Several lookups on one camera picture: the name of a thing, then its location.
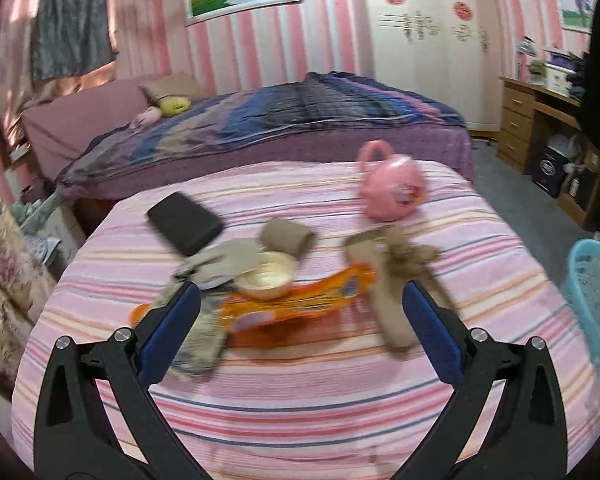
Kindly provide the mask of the grey printed snack bag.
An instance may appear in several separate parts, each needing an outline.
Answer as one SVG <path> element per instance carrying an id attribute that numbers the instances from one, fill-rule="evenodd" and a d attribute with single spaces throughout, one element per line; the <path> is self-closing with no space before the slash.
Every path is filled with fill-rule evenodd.
<path id="1" fill-rule="evenodd" d="M 196 382 L 209 376 L 220 362 L 226 330 L 221 326 L 221 304 L 230 286 L 199 290 L 191 281 L 171 278 L 153 309 L 169 307 L 169 313 L 151 338 L 149 355 L 158 359 L 179 382 Z"/>

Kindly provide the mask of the orange snack wrapper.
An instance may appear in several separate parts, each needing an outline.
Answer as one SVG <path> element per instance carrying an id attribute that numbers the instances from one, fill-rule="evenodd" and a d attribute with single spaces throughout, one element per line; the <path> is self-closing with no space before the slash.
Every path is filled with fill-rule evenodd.
<path id="1" fill-rule="evenodd" d="M 221 304 L 221 324 L 227 333 L 257 330 L 297 320 L 313 320 L 350 306 L 366 296 L 376 283 L 376 272 L 357 263 L 324 280 L 292 286 L 274 299 L 256 299 L 233 292 Z"/>

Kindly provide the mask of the brown paper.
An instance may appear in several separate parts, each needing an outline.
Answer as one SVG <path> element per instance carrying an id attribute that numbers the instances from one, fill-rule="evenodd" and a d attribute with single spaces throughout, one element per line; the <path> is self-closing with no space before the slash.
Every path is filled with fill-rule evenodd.
<path id="1" fill-rule="evenodd" d="M 386 231 L 386 246 L 386 270 L 407 281 L 427 276 L 428 266 L 440 256 L 437 247 L 413 243 L 397 226 Z"/>

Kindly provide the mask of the orange round lid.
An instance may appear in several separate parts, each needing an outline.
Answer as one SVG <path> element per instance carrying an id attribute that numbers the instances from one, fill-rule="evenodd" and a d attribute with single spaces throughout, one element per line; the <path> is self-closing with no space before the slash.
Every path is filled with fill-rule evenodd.
<path id="1" fill-rule="evenodd" d="M 143 319 L 143 317 L 152 309 L 151 304 L 140 304 L 136 307 L 129 316 L 129 323 L 132 327 L 137 326 L 137 324 Z"/>

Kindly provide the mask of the floral curtain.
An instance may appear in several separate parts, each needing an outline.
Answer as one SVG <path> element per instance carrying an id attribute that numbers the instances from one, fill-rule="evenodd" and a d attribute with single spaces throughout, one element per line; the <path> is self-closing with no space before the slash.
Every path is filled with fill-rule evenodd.
<path id="1" fill-rule="evenodd" d="M 0 393 L 9 396 L 33 326 L 56 285 L 0 196 Z"/>

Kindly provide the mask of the pink striped bed cover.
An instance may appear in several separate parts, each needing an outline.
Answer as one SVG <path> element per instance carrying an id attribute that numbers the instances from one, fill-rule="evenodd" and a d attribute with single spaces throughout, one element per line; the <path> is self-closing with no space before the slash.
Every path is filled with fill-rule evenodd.
<path id="1" fill-rule="evenodd" d="M 565 403 L 568 460 L 600 435 L 600 382 L 585 338 L 558 288 L 515 231 L 457 172 L 424 162 L 426 202 L 403 222 L 415 243 L 439 249 L 434 275 L 468 326 L 522 344 L 542 337 Z M 344 266 L 343 240 L 370 222 L 352 162 L 262 162 L 181 182 L 221 216 L 225 238 L 255 237 L 273 217 L 317 235 L 300 283 Z M 117 203 L 55 287 L 31 332 L 12 394 L 12 438 L 33 460 L 33 427 L 56 340 L 100 341 L 154 300 L 181 258 L 149 226 L 154 188 Z M 387 479 L 422 440 L 451 388 L 426 354 L 387 350 L 366 304 L 352 304 L 286 344 L 232 347 L 208 376 L 167 377 L 150 390 L 175 433 L 220 479 Z"/>

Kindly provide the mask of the blue plastic basket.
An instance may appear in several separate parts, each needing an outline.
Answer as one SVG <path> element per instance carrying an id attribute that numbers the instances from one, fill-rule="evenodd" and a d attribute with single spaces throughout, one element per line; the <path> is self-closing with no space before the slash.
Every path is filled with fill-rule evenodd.
<path id="1" fill-rule="evenodd" d="M 562 296 L 576 317 L 600 378 L 600 242 L 578 240 L 567 258 Z"/>

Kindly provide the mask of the white bedside cabinet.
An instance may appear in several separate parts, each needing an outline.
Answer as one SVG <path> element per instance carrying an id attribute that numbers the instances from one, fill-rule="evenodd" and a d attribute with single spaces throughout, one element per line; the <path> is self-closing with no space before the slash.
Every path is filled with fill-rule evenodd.
<path id="1" fill-rule="evenodd" d="M 9 209 L 35 258 L 58 282 L 86 241 L 70 200 L 53 192 L 46 200 L 15 202 Z"/>

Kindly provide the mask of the grey face mask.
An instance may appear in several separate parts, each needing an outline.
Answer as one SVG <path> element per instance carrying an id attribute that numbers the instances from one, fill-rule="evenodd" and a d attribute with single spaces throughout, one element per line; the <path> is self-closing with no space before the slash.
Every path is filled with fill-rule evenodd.
<path id="1" fill-rule="evenodd" d="M 234 238 L 187 258 L 174 272 L 174 278 L 209 290 L 256 270 L 260 263 L 260 246 L 255 240 Z"/>

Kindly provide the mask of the black wallet case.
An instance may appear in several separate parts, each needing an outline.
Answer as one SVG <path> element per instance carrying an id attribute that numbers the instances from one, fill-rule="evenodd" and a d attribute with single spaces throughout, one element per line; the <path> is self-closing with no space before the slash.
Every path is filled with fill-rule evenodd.
<path id="1" fill-rule="evenodd" d="M 223 220 L 210 209 L 175 192 L 152 206 L 149 224 L 182 256 L 191 257 L 224 230 Z"/>

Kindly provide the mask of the tan phone case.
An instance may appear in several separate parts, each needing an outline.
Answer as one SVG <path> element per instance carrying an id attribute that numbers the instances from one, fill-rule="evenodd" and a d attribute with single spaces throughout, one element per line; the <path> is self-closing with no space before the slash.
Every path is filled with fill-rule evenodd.
<path id="1" fill-rule="evenodd" d="M 382 338 L 391 352 L 404 352 L 417 344 L 417 337 L 403 312 L 402 292 L 405 278 L 392 276 L 386 270 L 386 231 L 392 226 L 381 226 L 348 236 L 343 241 L 343 253 L 347 263 L 366 263 L 376 272 L 376 283 L 368 292 L 368 304 L 378 325 Z M 418 281 L 434 301 L 442 308 L 455 310 L 448 291 L 429 268 L 427 276 Z"/>

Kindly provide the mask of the black box under desk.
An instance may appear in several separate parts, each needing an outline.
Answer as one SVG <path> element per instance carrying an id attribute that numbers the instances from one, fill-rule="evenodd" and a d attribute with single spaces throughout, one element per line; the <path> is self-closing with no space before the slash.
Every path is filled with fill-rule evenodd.
<path id="1" fill-rule="evenodd" d="M 567 177 L 565 166 L 568 162 L 569 159 L 554 148 L 543 146 L 538 160 L 532 166 L 532 182 L 550 197 L 557 198 Z"/>

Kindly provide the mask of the brown cardboard tube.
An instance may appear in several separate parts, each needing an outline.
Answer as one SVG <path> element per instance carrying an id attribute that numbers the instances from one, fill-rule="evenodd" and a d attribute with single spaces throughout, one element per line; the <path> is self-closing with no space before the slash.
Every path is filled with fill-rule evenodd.
<path id="1" fill-rule="evenodd" d="M 265 223 L 259 242 L 269 252 L 283 252 L 302 260 L 316 242 L 316 233 L 301 223 L 274 217 Z"/>

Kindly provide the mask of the purple bed with quilt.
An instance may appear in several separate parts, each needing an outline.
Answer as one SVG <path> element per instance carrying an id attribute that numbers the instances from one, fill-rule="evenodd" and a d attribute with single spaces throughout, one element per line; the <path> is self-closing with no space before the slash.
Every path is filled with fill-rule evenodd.
<path id="1" fill-rule="evenodd" d="M 459 112 L 372 78 L 308 73 L 292 84 L 210 96 L 134 128 L 149 85 L 117 80 L 23 112 L 43 178 L 66 197 L 123 200 L 257 162 L 353 162 L 376 139 L 466 179 L 474 175 Z"/>

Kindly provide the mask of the pink plush toy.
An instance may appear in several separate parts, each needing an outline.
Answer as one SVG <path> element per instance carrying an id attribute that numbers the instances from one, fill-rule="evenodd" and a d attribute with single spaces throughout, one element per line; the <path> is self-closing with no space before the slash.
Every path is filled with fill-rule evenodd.
<path id="1" fill-rule="evenodd" d="M 140 114 L 137 114 L 130 122 L 129 128 L 137 130 L 149 127 L 162 118 L 162 110 L 156 106 L 147 107 Z"/>

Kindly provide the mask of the wooden desk with drawers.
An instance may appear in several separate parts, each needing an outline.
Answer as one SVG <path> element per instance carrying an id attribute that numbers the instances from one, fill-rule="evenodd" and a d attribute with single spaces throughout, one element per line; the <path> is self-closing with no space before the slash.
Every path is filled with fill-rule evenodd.
<path id="1" fill-rule="evenodd" d="M 600 150 L 583 134 L 576 115 L 579 102 L 528 82 L 505 77 L 498 158 L 531 177 L 543 146 L 569 159 L 555 200 L 583 229 L 594 226 L 600 201 Z"/>

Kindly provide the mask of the yellow plush toy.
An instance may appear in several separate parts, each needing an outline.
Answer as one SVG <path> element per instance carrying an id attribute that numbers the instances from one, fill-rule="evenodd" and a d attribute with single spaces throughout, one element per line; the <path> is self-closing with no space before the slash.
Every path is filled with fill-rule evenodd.
<path id="1" fill-rule="evenodd" d="M 165 118 L 178 116 L 190 109 L 192 102 L 186 96 L 166 96 L 158 103 L 161 114 Z"/>

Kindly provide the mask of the tan pillow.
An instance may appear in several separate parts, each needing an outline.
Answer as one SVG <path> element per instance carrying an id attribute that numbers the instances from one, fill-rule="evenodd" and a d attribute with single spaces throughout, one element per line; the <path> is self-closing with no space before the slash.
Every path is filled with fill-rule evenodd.
<path id="1" fill-rule="evenodd" d="M 162 78 L 145 81 L 140 84 L 149 103 L 158 104 L 167 98 L 186 98 L 195 102 L 210 96 L 204 88 L 189 74 L 178 72 Z"/>

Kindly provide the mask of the grey hanging cloth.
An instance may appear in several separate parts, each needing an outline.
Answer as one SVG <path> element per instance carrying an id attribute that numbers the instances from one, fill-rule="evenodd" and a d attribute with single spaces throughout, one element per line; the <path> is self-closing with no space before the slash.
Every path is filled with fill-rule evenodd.
<path id="1" fill-rule="evenodd" d="M 32 26 L 34 84 L 87 75 L 114 62 L 107 0 L 38 0 Z"/>

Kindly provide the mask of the white wardrobe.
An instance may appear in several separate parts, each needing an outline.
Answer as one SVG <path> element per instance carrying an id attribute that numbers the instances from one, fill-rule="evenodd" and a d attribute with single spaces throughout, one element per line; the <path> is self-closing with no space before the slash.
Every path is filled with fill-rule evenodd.
<path id="1" fill-rule="evenodd" d="M 473 132 L 500 128 L 495 0 L 366 0 L 378 81 L 455 108 Z"/>

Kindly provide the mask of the small framed picture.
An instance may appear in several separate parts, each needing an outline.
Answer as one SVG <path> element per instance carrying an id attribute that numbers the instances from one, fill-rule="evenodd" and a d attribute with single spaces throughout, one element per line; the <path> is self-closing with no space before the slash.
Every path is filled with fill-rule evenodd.
<path id="1" fill-rule="evenodd" d="M 557 0 L 563 29 L 589 34 L 597 0 Z"/>

